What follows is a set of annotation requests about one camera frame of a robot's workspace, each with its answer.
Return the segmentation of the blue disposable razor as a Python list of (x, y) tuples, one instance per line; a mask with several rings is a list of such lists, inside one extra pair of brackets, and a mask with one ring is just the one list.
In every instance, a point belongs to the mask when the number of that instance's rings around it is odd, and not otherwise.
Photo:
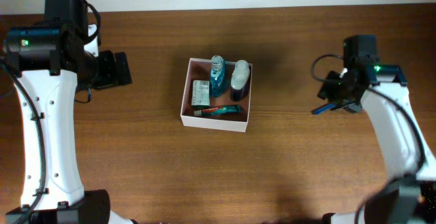
[(322, 114), (324, 112), (328, 112), (328, 111), (333, 111), (336, 110), (337, 108), (339, 108), (339, 105), (335, 104), (335, 103), (325, 103), (324, 105), (314, 108), (311, 113), (313, 115), (319, 115)]

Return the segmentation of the green soap box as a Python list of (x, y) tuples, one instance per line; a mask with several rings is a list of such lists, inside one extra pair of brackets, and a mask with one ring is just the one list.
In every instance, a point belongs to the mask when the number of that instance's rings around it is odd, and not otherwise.
[(191, 105), (194, 108), (208, 108), (210, 104), (210, 82), (205, 80), (194, 80)]

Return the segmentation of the purple bottle with white cap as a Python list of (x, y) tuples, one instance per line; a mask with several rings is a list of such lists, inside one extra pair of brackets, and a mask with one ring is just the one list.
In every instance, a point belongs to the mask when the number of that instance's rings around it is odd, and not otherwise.
[(246, 60), (236, 62), (230, 83), (230, 97), (232, 101), (240, 101), (245, 96), (250, 73), (249, 64)]

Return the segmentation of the teal mouthwash bottle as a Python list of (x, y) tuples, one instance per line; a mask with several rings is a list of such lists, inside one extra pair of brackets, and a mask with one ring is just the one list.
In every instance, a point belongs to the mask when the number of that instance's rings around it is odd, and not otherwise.
[(211, 96), (219, 97), (225, 88), (225, 61), (219, 55), (211, 59), (210, 84)]

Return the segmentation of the teal toothpaste tube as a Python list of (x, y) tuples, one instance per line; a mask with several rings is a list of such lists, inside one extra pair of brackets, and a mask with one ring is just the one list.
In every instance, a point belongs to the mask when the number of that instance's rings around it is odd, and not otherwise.
[(241, 112), (242, 112), (242, 107), (240, 105), (226, 105), (226, 106), (196, 110), (193, 113), (193, 115), (195, 117), (208, 117), (208, 116), (217, 116), (222, 114), (237, 114)]

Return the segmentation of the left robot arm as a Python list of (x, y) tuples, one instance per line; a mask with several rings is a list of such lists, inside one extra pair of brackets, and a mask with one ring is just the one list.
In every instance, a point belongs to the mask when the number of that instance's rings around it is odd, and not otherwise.
[(124, 52), (101, 51), (95, 8), (86, 0), (45, 0), (44, 18), (11, 28), (1, 67), (18, 94), (25, 181), (7, 223), (124, 223), (106, 190), (84, 189), (74, 131), (76, 93), (131, 84)]

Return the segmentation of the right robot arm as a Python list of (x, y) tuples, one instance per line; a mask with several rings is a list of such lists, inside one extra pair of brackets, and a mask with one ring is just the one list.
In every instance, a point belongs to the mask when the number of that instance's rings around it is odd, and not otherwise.
[(434, 223), (435, 156), (414, 116), (408, 81), (399, 65), (383, 64), (373, 35), (343, 41), (343, 71), (320, 79), (327, 103), (312, 110), (364, 111), (374, 128), (388, 182), (356, 211), (328, 213), (323, 223)]

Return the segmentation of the white open cardboard box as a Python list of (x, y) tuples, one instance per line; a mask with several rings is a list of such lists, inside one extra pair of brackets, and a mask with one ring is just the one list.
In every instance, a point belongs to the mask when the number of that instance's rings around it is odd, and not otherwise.
[(245, 92), (245, 96), (240, 101), (232, 101), (230, 98), (230, 78), (232, 77), (235, 64), (235, 62), (225, 62), (225, 78), (228, 81), (228, 88), (220, 97), (211, 98), (211, 107), (214, 108), (225, 105), (239, 104), (242, 108), (242, 111), (240, 113), (222, 114), (210, 117), (195, 117), (194, 111), (196, 109), (191, 106), (193, 81), (208, 80), (211, 68), (211, 60), (190, 58), (187, 66), (185, 87), (180, 111), (181, 120), (184, 126), (246, 132), (251, 108), (252, 64), (249, 64), (250, 75), (246, 85), (247, 90)]

